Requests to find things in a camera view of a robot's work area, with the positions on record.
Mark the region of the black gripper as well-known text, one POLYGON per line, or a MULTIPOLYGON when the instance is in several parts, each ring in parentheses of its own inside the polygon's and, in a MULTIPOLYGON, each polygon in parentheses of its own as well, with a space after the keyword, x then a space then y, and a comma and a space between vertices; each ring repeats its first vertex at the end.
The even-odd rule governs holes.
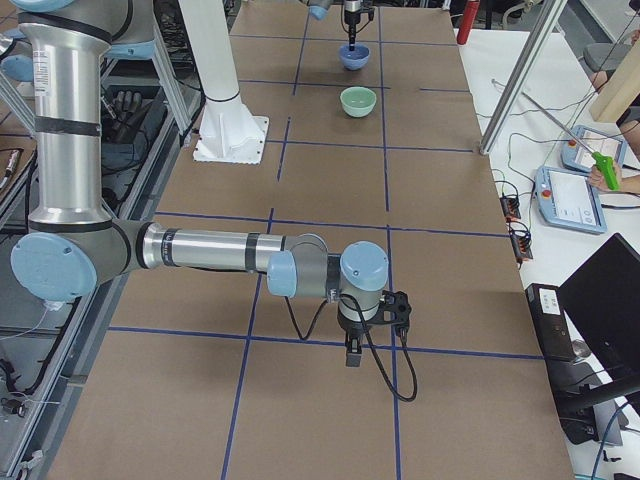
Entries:
POLYGON ((343 12, 344 23, 348 26, 348 49, 350 51, 355 50, 357 26, 361 22, 361 11, 349 11, 343 12))
POLYGON ((341 311, 337 313, 339 326, 345 332, 346 367, 359 367, 362 359, 361 341, 371 327, 360 320, 354 321, 345 316, 341 311))

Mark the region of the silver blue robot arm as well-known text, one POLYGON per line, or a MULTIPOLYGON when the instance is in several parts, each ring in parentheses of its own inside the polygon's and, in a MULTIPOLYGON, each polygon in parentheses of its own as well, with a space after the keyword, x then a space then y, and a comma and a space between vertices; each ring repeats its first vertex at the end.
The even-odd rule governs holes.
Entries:
MULTIPOLYGON (((309 13, 316 20, 326 17, 330 7, 333 5, 329 0, 306 0, 302 1, 309 13)), ((358 24, 364 12, 364 3, 360 0, 343 1, 341 5, 342 23, 348 35, 348 49, 355 50, 358 24)))
POLYGON ((336 303, 346 363, 360 362, 370 330, 385 323, 388 259, 360 241, 332 254, 314 234, 165 228, 112 217, 102 205, 100 64, 115 46, 153 37, 148 1, 22 1, 19 26, 32 46, 39 203, 11 267, 33 295, 70 301, 118 275, 159 266, 261 273, 287 299, 336 303))

